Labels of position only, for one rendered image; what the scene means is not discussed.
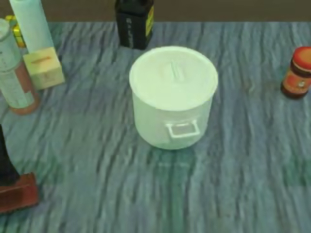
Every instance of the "orange label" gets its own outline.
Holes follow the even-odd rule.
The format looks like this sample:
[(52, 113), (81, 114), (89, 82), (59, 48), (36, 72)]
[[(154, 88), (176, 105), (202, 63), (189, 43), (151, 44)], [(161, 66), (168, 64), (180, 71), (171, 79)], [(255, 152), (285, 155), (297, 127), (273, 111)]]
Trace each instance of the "orange label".
[(306, 93), (310, 85), (311, 78), (301, 78), (291, 71), (287, 72), (287, 75), (283, 81), (285, 89), (294, 94)]
[(49, 59), (51, 59), (51, 57), (43, 57), (43, 58), (35, 60), (35, 61), (31, 62), (31, 63), (38, 64), (38, 63), (44, 62), (44, 61), (49, 60)]

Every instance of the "red lid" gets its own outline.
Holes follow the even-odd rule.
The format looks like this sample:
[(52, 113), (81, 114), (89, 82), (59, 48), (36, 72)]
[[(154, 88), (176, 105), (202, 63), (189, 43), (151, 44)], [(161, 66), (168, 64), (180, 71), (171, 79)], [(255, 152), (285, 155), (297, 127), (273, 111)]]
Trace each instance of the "red lid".
[(296, 48), (293, 55), (293, 61), (299, 67), (311, 70), (311, 47), (302, 46)]

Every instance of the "black object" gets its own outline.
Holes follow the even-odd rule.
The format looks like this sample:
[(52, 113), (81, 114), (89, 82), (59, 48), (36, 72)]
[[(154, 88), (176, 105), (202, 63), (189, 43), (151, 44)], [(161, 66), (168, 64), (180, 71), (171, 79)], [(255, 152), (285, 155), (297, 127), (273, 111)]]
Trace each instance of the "black object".
[(19, 173), (10, 161), (2, 126), (0, 125), (0, 186), (14, 185), (20, 178)]
[(152, 37), (154, 0), (116, 0), (120, 44), (144, 50)]

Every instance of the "small cardboard box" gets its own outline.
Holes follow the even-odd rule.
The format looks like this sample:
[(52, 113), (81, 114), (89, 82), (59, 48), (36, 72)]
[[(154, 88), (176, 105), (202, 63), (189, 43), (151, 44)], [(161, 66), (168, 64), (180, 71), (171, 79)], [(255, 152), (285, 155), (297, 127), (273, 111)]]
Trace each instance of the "small cardboard box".
[(24, 62), (37, 90), (65, 82), (62, 65), (54, 47), (26, 54)]

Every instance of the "cooking pot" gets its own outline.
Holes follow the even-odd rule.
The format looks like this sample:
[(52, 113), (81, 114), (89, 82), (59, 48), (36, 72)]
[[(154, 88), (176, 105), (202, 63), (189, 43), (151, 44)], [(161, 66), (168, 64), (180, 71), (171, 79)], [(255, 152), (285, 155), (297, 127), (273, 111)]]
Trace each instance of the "cooking pot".
[(149, 144), (186, 148), (205, 133), (218, 74), (203, 54), (167, 46), (141, 55), (130, 70), (135, 126)]

